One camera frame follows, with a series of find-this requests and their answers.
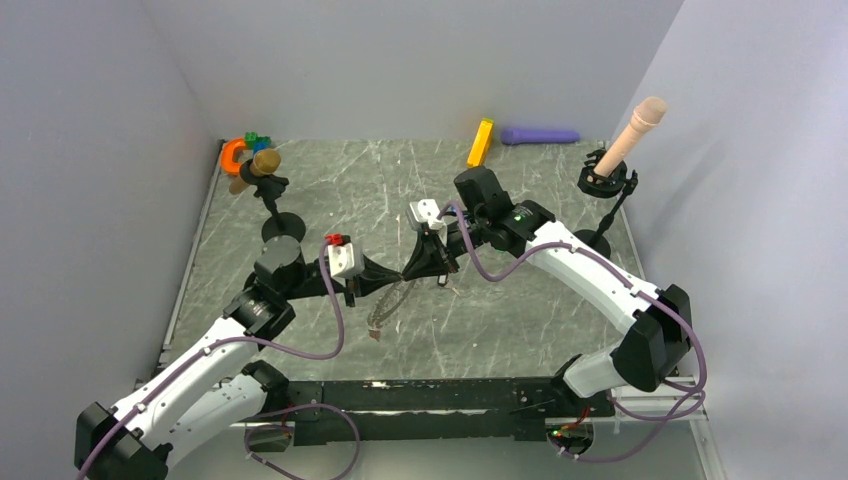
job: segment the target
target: small red part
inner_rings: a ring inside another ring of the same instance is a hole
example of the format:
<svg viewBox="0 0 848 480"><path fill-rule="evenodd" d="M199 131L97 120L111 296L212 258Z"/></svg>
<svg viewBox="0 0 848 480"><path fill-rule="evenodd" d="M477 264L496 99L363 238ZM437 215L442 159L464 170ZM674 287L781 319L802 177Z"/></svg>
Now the small red part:
<svg viewBox="0 0 848 480"><path fill-rule="evenodd" d="M336 247L344 245L344 239L342 238L341 233L331 233L329 235L324 235L324 239L330 242L330 245Z"/></svg>

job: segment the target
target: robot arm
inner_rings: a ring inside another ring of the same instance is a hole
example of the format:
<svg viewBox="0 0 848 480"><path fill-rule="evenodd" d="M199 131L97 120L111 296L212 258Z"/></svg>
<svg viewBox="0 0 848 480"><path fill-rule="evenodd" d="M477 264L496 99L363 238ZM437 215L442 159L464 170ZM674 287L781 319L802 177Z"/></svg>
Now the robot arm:
<svg viewBox="0 0 848 480"><path fill-rule="evenodd" d="M660 290L608 261L596 261L578 250L594 251L554 215L532 200L518 205L485 167L468 169L454 180L467 212L464 217L474 248L484 243L520 257L525 251L552 242L567 248L547 248L527 261L550 273L589 300L624 335L614 345L569 360L560 372L567 396L574 401L624 385L654 391L690 348L680 326L639 292L672 308L691 324L688 295L675 285ZM447 275L467 253L458 222L438 222L434 200L409 205L407 217L418 232L412 258L403 270L405 280Z"/></svg>
<svg viewBox="0 0 848 480"><path fill-rule="evenodd" d="M368 259L349 238L333 235L328 242L330 283L348 305L355 297L400 280L400 274ZM80 414L77 468L82 470L100 445L102 450L85 472L88 478L161 480L189 452L229 425L288 405L288 398L282 398L288 379L282 373L261 361L245 364L294 319L289 300L328 294L317 262L304 262L300 243L292 237L268 241L245 289L197 343L110 409L95 402ZM233 380L210 391L228 376ZM107 440L107 432L120 422L125 423Z"/></svg>

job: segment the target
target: beige cylinder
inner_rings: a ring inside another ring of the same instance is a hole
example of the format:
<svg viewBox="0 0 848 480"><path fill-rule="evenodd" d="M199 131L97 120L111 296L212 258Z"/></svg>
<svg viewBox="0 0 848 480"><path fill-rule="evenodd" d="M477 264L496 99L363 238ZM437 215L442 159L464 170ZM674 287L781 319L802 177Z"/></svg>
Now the beige cylinder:
<svg viewBox="0 0 848 480"><path fill-rule="evenodd" d="M624 157L633 150L646 133L656 127L662 120L668 104L659 97L648 97L633 110L630 123L624 127L624 131L615 140L612 146L595 165L592 170L598 175L608 177L615 171L616 167L624 160Z"/></svg>
<svg viewBox="0 0 848 480"><path fill-rule="evenodd" d="M266 148L265 150L259 150L256 152L256 155L253 157L253 163L250 164L248 169L253 175L257 177L264 177L276 172L277 168L280 166L280 162L280 154L273 148ZM230 193L238 195L249 186L250 184L245 182L241 178L241 175L239 175L230 183Z"/></svg>

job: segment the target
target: gray marble tabletop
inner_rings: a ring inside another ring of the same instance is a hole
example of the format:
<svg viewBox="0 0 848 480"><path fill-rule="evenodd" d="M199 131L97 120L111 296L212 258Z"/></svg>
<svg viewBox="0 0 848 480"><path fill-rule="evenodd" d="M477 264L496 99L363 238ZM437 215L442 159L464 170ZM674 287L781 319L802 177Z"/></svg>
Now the gray marble tabletop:
<svg viewBox="0 0 848 480"><path fill-rule="evenodd" d="M493 144L486 166L516 203L533 199L572 230L594 228L613 200L588 197L575 183L584 155L599 145ZM453 178L465 168L470 147L457 140L285 142L277 146L283 158L277 174L291 185L278 205L306 222L307 262L316 258L325 234L338 232L359 242L376 262L400 270L415 244L404 218L406 205L423 198L458 199ZM241 290L262 247L267 211L252 188L234 196L228 184L229 177L221 174L170 340L175 356L197 341ZM638 274L623 220L619 217L607 233L612 260ZM479 253L489 271L513 260L486 246ZM259 357L293 380L532 376L551 375L572 355L620 338L588 301L530 265L495 284L483 280L467 256L460 268L452 277L454 290L423 279L358 298L354 308L343 306L346 343L335 359L309 361L271 349ZM380 318L400 299L391 315ZM309 352L331 351L337 332L328 299L291 303L297 318L276 341ZM379 340L373 338L377 331Z"/></svg>

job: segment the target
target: gray wall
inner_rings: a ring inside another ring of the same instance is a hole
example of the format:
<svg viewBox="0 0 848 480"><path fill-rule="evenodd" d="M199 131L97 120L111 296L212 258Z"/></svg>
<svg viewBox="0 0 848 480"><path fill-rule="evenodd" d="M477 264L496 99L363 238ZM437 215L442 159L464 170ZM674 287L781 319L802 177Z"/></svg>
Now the gray wall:
<svg viewBox="0 0 848 480"><path fill-rule="evenodd" d="M609 138L682 0L144 0L215 132Z"/></svg>
<svg viewBox="0 0 848 480"><path fill-rule="evenodd" d="M74 422L161 347L215 142L139 2L3 2L0 477L73 478Z"/></svg>
<svg viewBox="0 0 848 480"><path fill-rule="evenodd" d="M627 214L691 293L732 479L848 469L846 25L844 0L687 0L631 102L670 105Z"/></svg>

